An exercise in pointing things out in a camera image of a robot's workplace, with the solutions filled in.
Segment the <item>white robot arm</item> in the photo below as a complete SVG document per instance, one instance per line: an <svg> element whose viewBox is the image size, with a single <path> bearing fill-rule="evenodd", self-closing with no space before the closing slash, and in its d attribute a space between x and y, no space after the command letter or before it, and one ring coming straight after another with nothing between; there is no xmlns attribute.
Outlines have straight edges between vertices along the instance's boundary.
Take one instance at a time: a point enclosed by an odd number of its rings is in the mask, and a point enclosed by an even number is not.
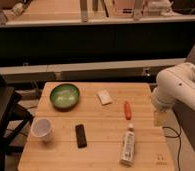
<svg viewBox="0 0 195 171"><path fill-rule="evenodd" d="M157 74L156 83L151 93L155 126L164 124L167 110L177 100L195 111L195 64L184 62L163 69Z"/></svg>

